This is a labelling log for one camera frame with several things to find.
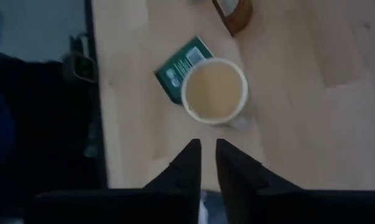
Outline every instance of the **light wood surface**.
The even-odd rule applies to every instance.
[[[233,39],[209,0],[93,1],[110,187],[142,187],[200,138],[202,187],[218,189],[225,138],[302,187],[375,189],[375,0],[253,3]],[[156,80],[194,35],[245,71],[248,132],[196,122]]]

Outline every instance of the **wooden tabletop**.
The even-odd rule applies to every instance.
[[[253,0],[230,37],[211,1],[95,0],[112,188],[142,187],[192,139],[218,189],[215,140],[310,189],[375,189],[375,0]],[[246,73],[251,129],[212,128],[173,104],[154,71],[194,35]]]

